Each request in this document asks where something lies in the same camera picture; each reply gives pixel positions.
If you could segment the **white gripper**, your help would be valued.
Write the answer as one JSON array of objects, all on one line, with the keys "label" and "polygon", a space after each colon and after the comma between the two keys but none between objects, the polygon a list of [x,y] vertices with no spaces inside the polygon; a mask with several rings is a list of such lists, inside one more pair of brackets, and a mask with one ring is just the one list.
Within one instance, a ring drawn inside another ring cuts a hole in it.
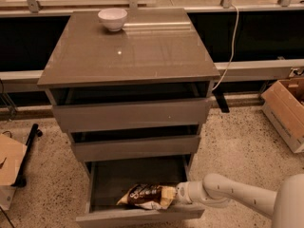
[{"label": "white gripper", "polygon": [[175,198],[183,204],[206,204],[208,201],[208,194],[203,188],[202,181],[180,182],[176,188],[164,186],[161,189],[161,207],[169,207]]}]

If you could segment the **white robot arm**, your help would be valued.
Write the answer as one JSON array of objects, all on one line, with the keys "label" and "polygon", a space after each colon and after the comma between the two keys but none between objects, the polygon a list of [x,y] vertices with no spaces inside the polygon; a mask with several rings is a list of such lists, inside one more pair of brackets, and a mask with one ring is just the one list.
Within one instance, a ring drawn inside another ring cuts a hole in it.
[{"label": "white robot arm", "polygon": [[201,203],[223,207],[235,200],[272,221],[271,228],[304,228],[304,175],[296,174],[271,191],[230,180],[220,174],[208,174],[201,181],[180,182],[164,187],[161,197],[167,203]]}]

